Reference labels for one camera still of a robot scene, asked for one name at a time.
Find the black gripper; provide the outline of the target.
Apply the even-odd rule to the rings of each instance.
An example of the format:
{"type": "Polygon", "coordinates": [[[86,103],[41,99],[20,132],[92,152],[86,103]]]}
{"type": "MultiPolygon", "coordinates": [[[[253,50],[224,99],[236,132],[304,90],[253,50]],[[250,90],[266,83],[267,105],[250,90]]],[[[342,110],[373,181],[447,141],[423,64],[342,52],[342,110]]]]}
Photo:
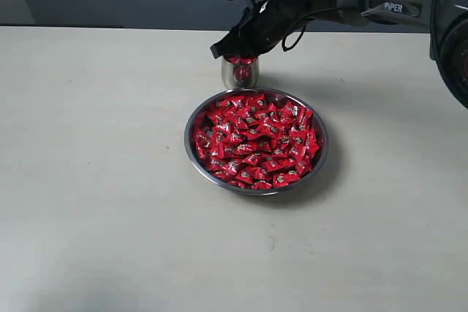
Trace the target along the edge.
{"type": "Polygon", "coordinates": [[[238,55],[254,58],[277,44],[287,52],[298,43],[286,44],[294,31],[305,32],[307,23],[322,15],[336,18],[337,0],[267,0],[251,9],[239,24],[210,46],[213,58],[238,55]]]}

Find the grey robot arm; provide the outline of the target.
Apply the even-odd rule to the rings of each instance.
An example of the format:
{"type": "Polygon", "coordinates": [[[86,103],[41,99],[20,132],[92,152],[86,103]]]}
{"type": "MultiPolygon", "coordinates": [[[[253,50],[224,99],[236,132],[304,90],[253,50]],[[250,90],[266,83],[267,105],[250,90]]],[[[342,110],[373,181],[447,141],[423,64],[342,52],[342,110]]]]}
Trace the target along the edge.
{"type": "Polygon", "coordinates": [[[245,1],[239,23],[211,46],[215,58],[260,56],[277,45],[288,51],[288,36],[303,33],[313,20],[415,26],[429,33],[430,57],[448,90],[460,104],[467,103],[467,0],[245,1]]]}

